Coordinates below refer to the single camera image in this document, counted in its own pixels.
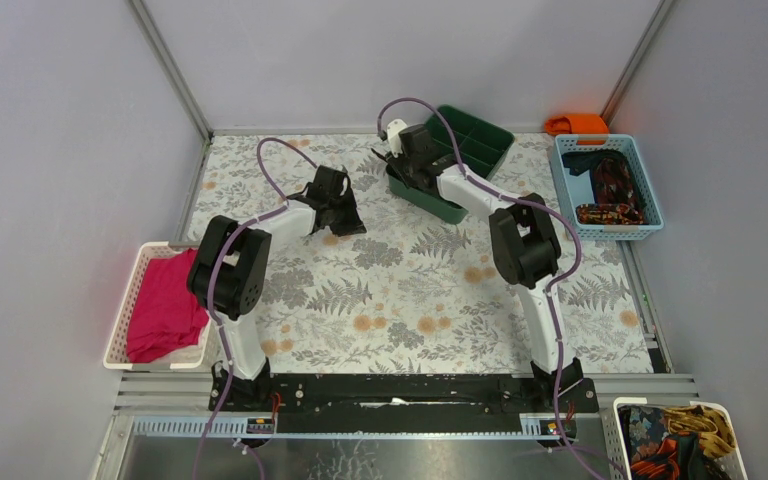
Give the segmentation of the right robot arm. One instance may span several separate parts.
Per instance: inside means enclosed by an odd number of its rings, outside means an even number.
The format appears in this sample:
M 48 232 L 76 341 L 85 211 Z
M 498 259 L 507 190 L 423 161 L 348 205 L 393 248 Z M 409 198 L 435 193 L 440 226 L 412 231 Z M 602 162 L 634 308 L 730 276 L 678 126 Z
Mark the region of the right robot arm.
M 443 154 L 424 125 L 396 119 L 381 137 L 390 151 L 378 157 L 406 186 L 487 221 L 495 268 L 516 287 L 528 324 L 532 371 L 542 377 L 533 386 L 535 402 L 549 412 L 561 410 L 572 400 L 572 384 L 582 371 L 575 356 L 563 351 L 564 322 L 550 287 L 562 254 L 555 212 L 540 195 L 515 197 L 475 175 L 455 155 Z

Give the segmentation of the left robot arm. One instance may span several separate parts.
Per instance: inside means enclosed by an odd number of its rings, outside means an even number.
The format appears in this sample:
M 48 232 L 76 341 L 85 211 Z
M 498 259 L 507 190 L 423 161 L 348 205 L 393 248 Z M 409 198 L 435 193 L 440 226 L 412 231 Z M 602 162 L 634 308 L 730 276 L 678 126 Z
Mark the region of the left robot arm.
M 348 173 L 326 166 L 282 206 L 240 221 L 217 215 L 202 235 L 187 289 L 217 324 L 227 371 L 237 378 L 231 395 L 245 410 L 261 409 L 270 397 L 259 377 L 267 358 L 256 322 L 246 318 L 265 290 L 270 253 L 323 229 L 338 237 L 366 231 Z

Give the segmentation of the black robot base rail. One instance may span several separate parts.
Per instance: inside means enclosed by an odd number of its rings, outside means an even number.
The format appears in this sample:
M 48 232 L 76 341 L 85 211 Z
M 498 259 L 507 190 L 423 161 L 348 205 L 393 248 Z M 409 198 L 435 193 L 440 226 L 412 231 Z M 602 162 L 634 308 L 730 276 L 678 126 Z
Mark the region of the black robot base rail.
M 576 420 L 598 411 L 590 379 L 564 386 L 503 374 L 212 375 L 212 411 L 265 414 L 280 434 L 518 433 L 529 417 Z

